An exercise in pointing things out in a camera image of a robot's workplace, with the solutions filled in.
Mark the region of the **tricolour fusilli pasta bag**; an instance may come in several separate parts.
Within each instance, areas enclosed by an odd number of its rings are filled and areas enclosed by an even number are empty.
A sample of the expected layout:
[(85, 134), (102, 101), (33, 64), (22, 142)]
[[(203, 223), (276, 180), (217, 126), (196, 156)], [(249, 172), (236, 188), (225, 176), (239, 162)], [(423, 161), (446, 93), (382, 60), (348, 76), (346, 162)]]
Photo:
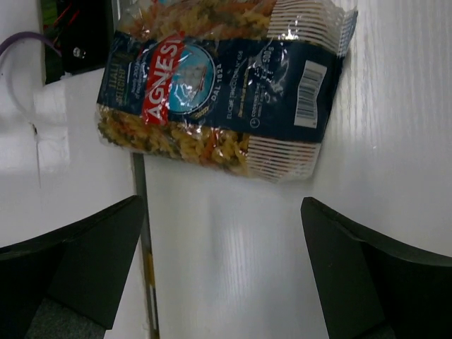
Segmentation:
[(237, 176), (308, 179), (357, 17), (332, 1), (138, 1), (114, 33), (99, 134)]

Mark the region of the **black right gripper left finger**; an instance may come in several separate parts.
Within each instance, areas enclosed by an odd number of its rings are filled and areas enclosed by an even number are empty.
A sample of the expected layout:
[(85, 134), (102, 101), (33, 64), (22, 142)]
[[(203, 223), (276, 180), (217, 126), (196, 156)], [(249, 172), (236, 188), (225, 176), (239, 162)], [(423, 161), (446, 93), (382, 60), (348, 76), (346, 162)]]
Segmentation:
[(2, 338), (103, 338), (112, 329), (144, 219), (130, 196), (1, 248)]

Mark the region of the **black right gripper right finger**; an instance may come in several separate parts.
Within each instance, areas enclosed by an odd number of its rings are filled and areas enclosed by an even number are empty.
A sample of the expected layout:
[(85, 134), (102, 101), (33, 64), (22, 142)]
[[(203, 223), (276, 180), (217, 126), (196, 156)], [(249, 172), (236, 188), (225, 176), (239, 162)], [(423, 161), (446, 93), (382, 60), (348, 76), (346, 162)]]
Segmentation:
[(329, 338), (450, 338), (451, 258), (304, 198), (301, 219)]

